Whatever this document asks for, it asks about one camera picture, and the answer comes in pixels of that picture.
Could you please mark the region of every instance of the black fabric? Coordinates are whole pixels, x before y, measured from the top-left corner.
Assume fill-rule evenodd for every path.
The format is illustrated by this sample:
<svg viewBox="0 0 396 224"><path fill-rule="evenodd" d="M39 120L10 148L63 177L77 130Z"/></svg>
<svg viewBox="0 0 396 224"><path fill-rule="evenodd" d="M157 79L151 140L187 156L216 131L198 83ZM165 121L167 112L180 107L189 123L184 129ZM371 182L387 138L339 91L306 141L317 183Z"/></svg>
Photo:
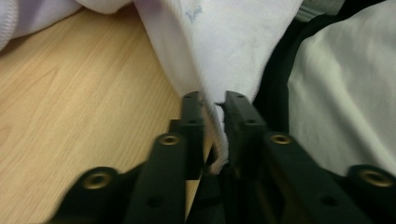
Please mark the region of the black fabric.
<svg viewBox="0 0 396 224"><path fill-rule="evenodd" d="M290 24L265 66L260 90L253 102L272 131L289 132L288 80L300 44L324 27L345 20L379 2L382 1L347 0L336 16L321 15L310 22L294 20Z"/></svg>

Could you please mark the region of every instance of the white fabric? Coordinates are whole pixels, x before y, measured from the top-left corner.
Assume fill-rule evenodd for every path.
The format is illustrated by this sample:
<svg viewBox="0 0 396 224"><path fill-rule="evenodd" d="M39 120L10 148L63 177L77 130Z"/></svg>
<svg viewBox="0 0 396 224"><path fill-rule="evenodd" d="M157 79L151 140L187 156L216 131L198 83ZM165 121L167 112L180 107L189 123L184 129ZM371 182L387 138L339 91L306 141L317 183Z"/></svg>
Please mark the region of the white fabric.
<svg viewBox="0 0 396 224"><path fill-rule="evenodd" d="M289 80L290 133L339 175L372 164L396 175L396 1L306 39Z"/></svg>
<svg viewBox="0 0 396 224"><path fill-rule="evenodd" d="M297 13L301 0L136 0L135 5L165 74L177 92L203 94L216 131L217 174L228 145L214 102L226 91L252 100L262 70Z"/></svg>
<svg viewBox="0 0 396 224"><path fill-rule="evenodd" d="M78 3L82 4L91 10L110 14L117 12L121 7L124 7L134 0L76 0Z"/></svg>
<svg viewBox="0 0 396 224"><path fill-rule="evenodd" d="M16 0L0 1L0 50L14 34L18 23L18 4Z"/></svg>
<svg viewBox="0 0 396 224"><path fill-rule="evenodd" d="M0 50L11 38L44 29L80 7L74 0L1 0Z"/></svg>

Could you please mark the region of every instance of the wooden table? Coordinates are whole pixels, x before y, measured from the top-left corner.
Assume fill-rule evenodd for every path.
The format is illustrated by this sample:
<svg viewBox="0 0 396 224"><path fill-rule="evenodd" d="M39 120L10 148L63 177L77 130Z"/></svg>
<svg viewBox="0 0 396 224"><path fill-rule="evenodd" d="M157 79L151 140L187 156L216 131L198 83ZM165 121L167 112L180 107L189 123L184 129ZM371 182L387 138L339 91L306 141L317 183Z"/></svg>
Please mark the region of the wooden table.
<svg viewBox="0 0 396 224"><path fill-rule="evenodd" d="M144 161L179 109L133 6L12 40L0 52L0 223L44 222L81 173Z"/></svg>

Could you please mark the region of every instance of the wood grain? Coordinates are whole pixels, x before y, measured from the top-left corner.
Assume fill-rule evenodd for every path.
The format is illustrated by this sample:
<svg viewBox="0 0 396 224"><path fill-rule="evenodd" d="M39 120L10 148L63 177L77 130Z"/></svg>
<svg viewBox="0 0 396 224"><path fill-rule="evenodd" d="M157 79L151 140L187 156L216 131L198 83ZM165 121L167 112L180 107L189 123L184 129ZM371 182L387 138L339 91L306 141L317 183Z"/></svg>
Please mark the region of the wood grain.
<svg viewBox="0 0 396 224"><path fill-rule="evenodd" d="M12 40L0 52L0 222L44 222L81 173L136 166L179 109L134 7L84 9Z"/></svg>

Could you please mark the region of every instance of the metal screw head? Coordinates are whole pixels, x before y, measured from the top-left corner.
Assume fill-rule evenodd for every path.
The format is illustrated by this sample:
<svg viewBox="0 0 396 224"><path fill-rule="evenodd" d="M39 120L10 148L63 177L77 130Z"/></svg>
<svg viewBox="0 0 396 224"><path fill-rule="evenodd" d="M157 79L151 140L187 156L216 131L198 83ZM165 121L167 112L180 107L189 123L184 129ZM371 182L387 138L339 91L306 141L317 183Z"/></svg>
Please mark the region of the metal screw head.
<svg viewBox="0 0 396 224"><path fill-rule="evenodd" d="M271 136L271 140L277 144L282 144L282 145L291 143L291 139L283 134L274 134Z"/></svg>
<svg viewBox="0 0 396 224"><path fill-rule="evenodd" d="M87 176L82 183L85 189L101 189L111 182L111 175L105 172L98 172Z"/></svg>
<svg viewBox="0 0 396 224"><path fill-rule="evenodd" d="M359 173L359 177L367 183L380 188L388 188L394 184L389 177L374 170L363 170Z"/></svg>
<svg viewBox="0 0 396 224"><path fill-rule="evenodd" d="M160 143L166 146L176 145L180 139L173 135L166 135L160 139Z"/></svg>

